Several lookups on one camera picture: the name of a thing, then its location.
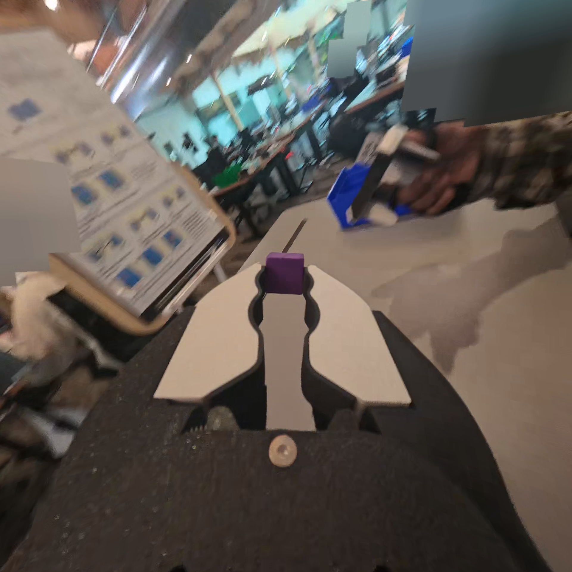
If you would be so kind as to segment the person's right forearm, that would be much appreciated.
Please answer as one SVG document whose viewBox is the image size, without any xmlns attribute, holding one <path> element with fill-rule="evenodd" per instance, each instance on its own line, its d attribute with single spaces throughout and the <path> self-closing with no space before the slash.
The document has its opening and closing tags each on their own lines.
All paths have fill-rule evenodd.
<svg viewBox="0 0 572 572">
<path fill-rule="evenodd" d="M 467 202 L 499 210 L 549 204 L 571 193 L 571 111 L 489 126 Z"/>
</svg>

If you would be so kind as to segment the blue plastic container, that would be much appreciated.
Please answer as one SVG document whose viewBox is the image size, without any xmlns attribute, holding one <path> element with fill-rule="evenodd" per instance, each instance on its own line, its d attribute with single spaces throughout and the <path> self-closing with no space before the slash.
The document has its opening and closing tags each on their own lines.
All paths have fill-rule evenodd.
<svg viewBox="0 0 572 572">
<path fill-rule="evenodd" d="M 354 218 L 352 203 L 365 182 L 369 170 L 370 167 L 368 165 L 359 163 L 343 168 L 327 195 L 327 203 L 341 230 L 349 231 L 367 226 L 377 226 L 370 223 L 370 208 L 372 205 L 387 206 L 399 216 L 398 222 L 418 217 L 406 205 L 390 206 L 392 188 L 382 185 L 374 192 L 371 202 L 366 207 L 365 215 L 360 219 Z"/>
</svg>

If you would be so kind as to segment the instruction sheet on stand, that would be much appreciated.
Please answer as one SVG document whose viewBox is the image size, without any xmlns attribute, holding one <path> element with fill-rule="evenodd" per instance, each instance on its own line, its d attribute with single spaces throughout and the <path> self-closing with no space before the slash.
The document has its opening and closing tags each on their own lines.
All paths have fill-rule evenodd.
<svg viewBox="0 0 572 572">
<path fill-rule="evenodd" d="M 1 285 L 49 270 L 119 330 L 157 332 L 233 244 L 50 29 L 1 34 Z"/>
</svg>

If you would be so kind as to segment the wood edged desk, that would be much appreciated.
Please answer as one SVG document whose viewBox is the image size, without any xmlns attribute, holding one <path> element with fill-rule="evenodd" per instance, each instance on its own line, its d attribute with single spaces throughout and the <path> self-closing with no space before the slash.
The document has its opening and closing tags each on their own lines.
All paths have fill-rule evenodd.
<svg viewBox="0 0 572 572">
<path fill-rule="evenodd" d="M 312 182 L 306 185 L 303 183 L 305 170 L 300 180 L 297 180 L 287 163 L 288 149 L 295 139 L 296 134 L 291 134 L 279 142 L 277 150 L 269 155 L 267 159 L 263 160 L 260 166 L 255 168 L 250 175 L 246 175 L 225 188 L 211 191 L 211 196 L 218 202 L 219 206 L 223 208 L 233 206 L 238 209 L 239 215 L 234 221 L 234 227 L 238 231 L 240 223 L 246 223 L 251 232 L 251 236 L 247 241 L 260 240 L 265 235 L 255 224 L 253 219 L 254 211 L 248 206 L 247 201 L 257 185 L 260 185 L 264 189 L 269 186 L 270 173 L 274 169 L 277 169 L 288 197 L 300 196 L 306 193 L 312 186 Z"/>
</svg>

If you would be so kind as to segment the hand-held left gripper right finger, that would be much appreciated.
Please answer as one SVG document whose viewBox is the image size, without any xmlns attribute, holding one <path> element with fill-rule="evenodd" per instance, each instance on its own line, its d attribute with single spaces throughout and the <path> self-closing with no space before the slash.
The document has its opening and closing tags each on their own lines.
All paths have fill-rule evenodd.
<svg viewBox="0 0 572 572">
<path fill-rule="evenodd" d="M 315 265 L 305 269 L 301 389 L 313 408 L 408 407 L 411 396 L 370 306 Z"/>
</svg>

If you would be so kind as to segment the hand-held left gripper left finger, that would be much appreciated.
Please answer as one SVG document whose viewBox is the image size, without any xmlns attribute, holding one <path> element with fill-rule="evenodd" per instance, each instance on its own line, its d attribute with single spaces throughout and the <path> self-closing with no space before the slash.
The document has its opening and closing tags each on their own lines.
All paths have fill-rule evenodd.
<svg viewBox="0 0 572 572">
<path fill-rule="evenodd" d="M 261 263 L 218 284 L 196 305 L 153 397 L 205 403 L 261 365 Z"/>
</svg>

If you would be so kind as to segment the person's right hand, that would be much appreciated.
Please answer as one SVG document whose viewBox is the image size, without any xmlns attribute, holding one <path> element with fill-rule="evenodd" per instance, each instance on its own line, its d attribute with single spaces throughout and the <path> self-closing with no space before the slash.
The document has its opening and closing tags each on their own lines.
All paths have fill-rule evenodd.
<svg viewBox="0 0 572 572">
<path fill-rule="evenodd" d="M 449 210 L 459 186 L 475 176 L 487 129 L 465 126 L 463 121 L 433 125 L 429 131 L 412 130 L 406 139 L 439 154 L 438 161 L 425 165 L 409 185 L 400 187 L 395 204 L 405 205 L 422 216 L 437 216 Z"/>
</svg>

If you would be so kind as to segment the stack of green bins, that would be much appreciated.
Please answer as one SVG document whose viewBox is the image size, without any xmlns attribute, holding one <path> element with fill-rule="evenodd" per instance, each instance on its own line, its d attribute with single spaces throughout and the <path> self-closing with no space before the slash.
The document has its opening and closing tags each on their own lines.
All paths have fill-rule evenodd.
<svg viewBox="0 0 572 572">
<path fill-rule="evenodd" d="M 213 177 L 213 185 L 222 189 L 235 184 L 241 178 L 242 170 L 242 164 L 240 162 L 232 163 L 221 173 Z"/>
</svg>

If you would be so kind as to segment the pale cloth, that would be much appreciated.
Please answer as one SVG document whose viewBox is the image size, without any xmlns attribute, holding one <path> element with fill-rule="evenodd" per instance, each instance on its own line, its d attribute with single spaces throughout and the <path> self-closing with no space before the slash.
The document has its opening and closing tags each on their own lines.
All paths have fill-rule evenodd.
<svg viewBox="0 0 572 572">
<path fill-rule="evenodd" d="M 1 287 L 1 310 L 11 323 L 11 342 L 2 342 L 23 360 L 38 361 L 58 349 L 68 334 L 61 326 L 48 297 L 63 288 L 49 272 L 17 273 L 17 284 Z"/>
</svg>

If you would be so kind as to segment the purple wooden cube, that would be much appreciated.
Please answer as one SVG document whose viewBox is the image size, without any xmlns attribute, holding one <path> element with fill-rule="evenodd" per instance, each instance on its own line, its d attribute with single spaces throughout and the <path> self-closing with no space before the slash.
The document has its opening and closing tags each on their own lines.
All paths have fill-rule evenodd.
<svg viewBox="0 0 572 572">
<path fill-rule="evenodd" d="M 269 253 L 265 261 L 262 287 L 265 294 L 302 295 L 304 293 L 304 254 Z"/>
</svg>

